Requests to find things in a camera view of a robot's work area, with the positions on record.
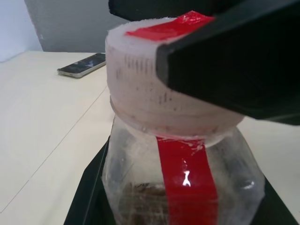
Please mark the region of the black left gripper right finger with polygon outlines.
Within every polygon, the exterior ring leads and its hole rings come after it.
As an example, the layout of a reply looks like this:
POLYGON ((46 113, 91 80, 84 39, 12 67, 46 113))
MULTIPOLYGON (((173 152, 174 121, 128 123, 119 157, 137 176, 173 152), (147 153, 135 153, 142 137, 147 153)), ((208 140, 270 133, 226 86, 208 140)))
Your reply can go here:
POLYGON ((300 225, 265 178, 265 196, 250 225, 300 225))

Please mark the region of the white bottle cap red tape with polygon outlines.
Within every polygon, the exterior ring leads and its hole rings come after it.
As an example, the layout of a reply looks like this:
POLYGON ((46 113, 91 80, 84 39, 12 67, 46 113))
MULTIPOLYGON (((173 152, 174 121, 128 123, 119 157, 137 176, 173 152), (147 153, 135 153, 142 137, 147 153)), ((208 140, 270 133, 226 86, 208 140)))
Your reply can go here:
POLYGON ((157 77, 156 50, 213 20, 195 11, 128 22, 105 40, 111 106, 126 124, 157 135, 197 136, 237 126, 241 114, 173 91, 157 77))

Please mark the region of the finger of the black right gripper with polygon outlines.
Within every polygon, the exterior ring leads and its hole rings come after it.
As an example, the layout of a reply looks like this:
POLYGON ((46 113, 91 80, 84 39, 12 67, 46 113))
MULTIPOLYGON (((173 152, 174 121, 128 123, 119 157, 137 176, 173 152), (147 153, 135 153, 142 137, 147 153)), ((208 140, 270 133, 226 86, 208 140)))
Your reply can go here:
POLYGON ((258 120, 300 125, 300 0, 246 0, 157 50, 172 90, 258 120))
POLYGON ((189 11, 196 11, 206 16, 226 14, 236 8, 241 14, 254 8, 252 2, 261 6, 266 1, 277 0, 108 0, 112 15, 129 20, 178 17, 189 11))

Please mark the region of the clear plastic bottle red tape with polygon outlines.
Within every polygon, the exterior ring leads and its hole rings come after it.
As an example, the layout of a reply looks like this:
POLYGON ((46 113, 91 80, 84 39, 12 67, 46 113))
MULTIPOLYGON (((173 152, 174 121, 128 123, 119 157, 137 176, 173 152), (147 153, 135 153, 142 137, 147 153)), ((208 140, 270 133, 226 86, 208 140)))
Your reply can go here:
POLYGON ((243 116, 177 94, 112 94, 102 173, 116 225, 250 225, 265 179, 243 116))

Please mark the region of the black smartphone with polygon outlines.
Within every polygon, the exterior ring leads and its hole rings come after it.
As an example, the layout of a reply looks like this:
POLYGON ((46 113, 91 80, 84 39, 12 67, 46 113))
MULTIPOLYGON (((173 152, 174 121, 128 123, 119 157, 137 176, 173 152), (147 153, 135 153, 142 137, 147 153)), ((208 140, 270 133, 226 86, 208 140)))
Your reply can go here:
POLYGON ((72 78, 82 78, 106 65, 105 53, 96 53, 85 59, 57 69, 58 75, 72 78))

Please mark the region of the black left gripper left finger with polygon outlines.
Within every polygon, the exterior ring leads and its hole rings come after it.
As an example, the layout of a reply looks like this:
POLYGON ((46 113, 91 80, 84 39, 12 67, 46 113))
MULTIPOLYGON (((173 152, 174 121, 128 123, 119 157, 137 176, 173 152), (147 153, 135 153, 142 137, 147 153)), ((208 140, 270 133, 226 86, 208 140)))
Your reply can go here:
POLYGON ((112 225, 112 211, 101 180, 109 141, 85 168, 64 225, 112 225))

